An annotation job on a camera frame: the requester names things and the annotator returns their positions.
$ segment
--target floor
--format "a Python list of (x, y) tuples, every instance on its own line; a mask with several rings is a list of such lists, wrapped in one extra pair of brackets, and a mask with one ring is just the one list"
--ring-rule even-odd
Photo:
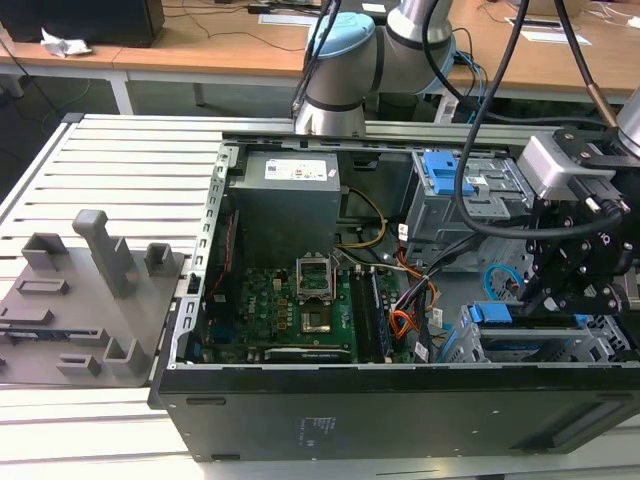
[[(24, 96), (13, 99), (0, 94), (0, 201), (20, 178), (31, 160), (55, 130), (60, 117), (52, 110), (36, 85), (62, 114), (66, 112), (118, 113), (110, 85), (106, 81), (36, 78), (22, 79)], [(132, 82), (138, 113), (144, 115), (197, 115), (240, 117), (288, 117), (292, 88), (237, 85), (205, 85), (208, 105), (195, 105), (193, 89), (186, 83)], [(377, 118), (428, 122), (435, 115), (437, 100), (418, 103), (415, 97), (384, 95)], [(514, 116), (527, 114), (585, 114), (587, 105), (545, 102), (496, 101), (493, 108)], [(466, 121), (459, 114), (457, 121)]]

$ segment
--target blue plastic latch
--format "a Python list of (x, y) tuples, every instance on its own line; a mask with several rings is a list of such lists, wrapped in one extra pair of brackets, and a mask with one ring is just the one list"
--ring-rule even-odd
[(469, 307), (469, 313), (475, 323), (513, 323), (504, 303), (476, 303)]
[(583, 315), (582, 313), (574, 314), (573, 318), (575, 318), (576, 325), (580, 328), (585, 328), (587, 326), (587, 322), (589, 322), (589, 315)]
[[(433, 191), (436, 195), (453, 195), (453, 182), (456, 176), (458, 161), (450, 152), (425, 152), (424, 172), (433, 181)], [(471, 195), (473, 187), (462, 180), (462, 194)]]

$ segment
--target black metal panel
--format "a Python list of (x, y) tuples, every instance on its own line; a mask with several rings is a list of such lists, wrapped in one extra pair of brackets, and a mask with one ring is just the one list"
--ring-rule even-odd
[[(512, 376), (508, 370), (502, 374)], [(161, 396), (165, 405), (175, 406), (169, 414), (197, 461), (563, 453), (640, 408), (637, 397), (623, 392), (432, 387), (403, 393), (380, 388), (346, 394)]]

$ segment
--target wooden desk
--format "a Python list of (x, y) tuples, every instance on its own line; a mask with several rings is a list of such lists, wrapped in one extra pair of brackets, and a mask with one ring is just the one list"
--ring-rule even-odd
[[(13, 46), (18, 60), (29, 73), (42, 76), (101, 78), (111, 82), (120, 112), (133, 114), (128, 82), (167, 81), (196, 85), (196, 103), (203, 102), (201, 84), (235, 84), (260, 86), (295, 86), (302, 70), (308, 29), (298, 26), (261, 25), (257, 15), (233, 12), (238, 3), (206, 10), (188, 9), (182, 0), (164, 0), (167, 16), (165, 28), (150, 49), (96, 47), (93, 55), (60, 59), (49, 55), (37, 44)], [(204, 6), (195, 0), (187, 5)], [(474, 54), (493, 79), (502, 58), (511, 26), (501, 23), (514, 10), (505, 4), (491, 4), (478, 9), (484, 0), (455, 0), (450, 19), (455, 27), (469, 29)], [(617, 9), (640, 16), (639, 5), (617, 5)], [(583, 47), (589, 67), (603, 91), (613, 103), (623, 103), (640, 85), (640, 31), (608, 25), (593, 15), (581, 14), (573, 20), (577, 33), (592, 42)], [(293, 51), (268, 45), (246, 34)], [(458, 45), (467, 50), (463, 32), (456, 33)], [(4, 52), (0, 52), (0, 74), (20, 74)], [(460, 87), (471, 82), (469, 71), (454, 67), (449, 75)], [(570, 49), (565, 44), (518, 41), (499, 97), (532, 100), (589, 101)]]
[[(512, 27), (491, 16), (504, 21), (504, 17), (514, 17), (515, 10), (504, 3), (478, 8), (484, 3), (483, 0), (455, 0), (449, 18), (454, 28), (469, 30), (476, 61), (487, 70), (492, 81)], [(616, 9), (640, 16), (640, 5), (616, 5)], [(621, 103), (640, 86), (640, 30), (609, 25), (588, 13), (573, 18), (572, 24), (576, 34), (592, 43), (583, 46), (582, 52), (594, 79), (611, 100)], [(458, 47), (468, 51), (465, 33), (460, 31), (455, 35)], [(471, 76), (466, 67), (456, 66), (449, 79), (455, 85), (468, 86)], [(572, 94), (587, 98), (568, 45), (531, 42), (522, 35), (500, 90), (498, 96), (509, 98), (571, 100), (576, 96)]]
[[(180, 7), (183, 2), (164, 0), (163, 3)], [(203, 6), (194, 0), (188, 0), (187, 4)], [(300, 77), (308, 29), (262, 25), (258, 23), (258, 15), (250, 15), (234, 5), (229, 10), (226, 7), (214, 10), (165, 8), (164, 29), (153, 47), (123, 48), (113, 60), (114, 67)]]

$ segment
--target label sticker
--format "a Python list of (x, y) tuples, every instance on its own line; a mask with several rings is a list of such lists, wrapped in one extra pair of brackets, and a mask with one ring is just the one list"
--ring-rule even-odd
[(489, 185), (484, 177), (467, 177), (467, 183), (469, 185)]
[(266, 180), (313, 180), (327, 181), (327, 163), (324, 160), (295, 160), (272, 158), (267, 160)]
[(37, 333), (30, 332), (8, 332), (8, 335), (16, 338), (38, 338)]
[(315, 448), (335, 437), (336, 417), (306, 417), (300, 419), (298, 445)]
[(442, 310), (439, 308), (433, 309), (433, 315), (431, 316), (431, 325), (435, 325), (438, 328), (442, 328)]
[(398, 225), (398, 238), (403, 242), (409, 240), (409, 225), (404, 223)]
[(365, 12), (376, 12), (376, 13), (385, 13), (387, 11), (387, 9), (384, 8), (384, 5), (380, 3), (363, 3), (362, 9)]
[(429, 361), (429, 350), (425, 348), (420, 342), (416, 342), (416, 355), (418, 355), (424, 362)]

